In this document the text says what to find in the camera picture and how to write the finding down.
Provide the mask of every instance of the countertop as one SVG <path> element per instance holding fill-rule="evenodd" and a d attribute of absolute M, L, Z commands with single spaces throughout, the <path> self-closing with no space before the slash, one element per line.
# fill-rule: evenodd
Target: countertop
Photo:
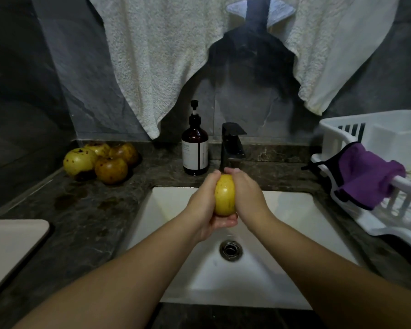
<path fill-rule="evenodd" d="M 105 186 L 97 180 L 76 182 L 60 172 L 38 192 L 0 216 L 44 219 L 51 226 L 48 237 L 0 288 L 0 329 L 12 327 L 52 293 L 115 257 L 152 187 L 198 187 L 205 177 L 185 174 L 180 159 L 148 156 L 158 158 L 145 158 L 119 186 Z M 211 161 L 210 171 L 218 165 L 218 161 Z M 302 166 L 246 161 L 241 168 L 263 190 L 311 193 L 328 210 L 369 270 L 411 289 L 411 260 L 395 250 L 397 243 L 365 233 L 334 203 L 319 178 L 302 171 Z M 268 327 L 262 321 L 275 328 L 293 328 L 295 321 L 299 322 L 296 326 L 302 326 L 301 321 L 313 325 L 319 319 L 311 311 L 160 304 L 152 321 L 152 328 L 236 328 L 238 323 L 244 328 Z"/>

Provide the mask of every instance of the white label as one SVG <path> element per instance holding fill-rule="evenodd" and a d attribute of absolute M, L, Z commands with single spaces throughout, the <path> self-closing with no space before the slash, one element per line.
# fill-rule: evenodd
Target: white label
<path fill-rule="evenodd" d="M 189 170 L 201 170 L 208 166 L 208 141 L 189 143 L 181 141 L 183 166 Z"/>

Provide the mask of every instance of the faucet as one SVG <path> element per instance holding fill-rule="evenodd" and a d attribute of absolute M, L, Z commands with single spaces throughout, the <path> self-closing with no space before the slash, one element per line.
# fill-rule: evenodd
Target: faucet
<path fill-rule="evenodd" d="M 221 166 L 219 167 L 221 172 L 224 171 L 224 167 L 239 167 L 241 161 L 245 160 L 245 151 L 239 135 L 246 135 L 246 132 L 237 123 L 222 124 Z"/>

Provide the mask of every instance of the purple towel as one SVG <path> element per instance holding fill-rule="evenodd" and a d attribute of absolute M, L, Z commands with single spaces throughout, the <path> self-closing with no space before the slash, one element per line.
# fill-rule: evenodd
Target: purple towel
<path fill-rule="evenodd" d="M 343 202 L 350 200 L 361 208 L 373 210 L 393 193 L 394 187 L 390 184 L 393 178 L 406 176 L 405 167 L 395 160 L 386 162 L 361 143 L 351 144 L 341 151 L 338 159 L 344 184 L 338 185 L 335 195 Z"/>

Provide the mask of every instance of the gray wall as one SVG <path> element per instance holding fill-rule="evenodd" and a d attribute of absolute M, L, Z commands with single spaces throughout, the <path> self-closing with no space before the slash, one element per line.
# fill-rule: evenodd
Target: gray wall
<path fill-rule="evenodd" d="M 31 0 L 0 0 L 0 206 L 61 166 L 75 136 Z"/>
<path fill-rule="evenodd" d="M 113 75 L 102 20 L 86 0 L 33 0 L 81 139 L 147 139 Z M 262 5 L 258 4 L 258 13 Z M 181 90 L 162 121 L 159 139 L 178 141 L 190 99 L 199 100 L 203 128 L 219 139 L 234 121 L 247 141 L 312 143 L 320 117 L 297 98 L 277 39 L 266 38 L 256 14 L 210 51 L 208 64 Z M 395 24 L 374 55 L 347 82 L 323 117 L 411 109 L 411 0 L 401 0 Z"/>

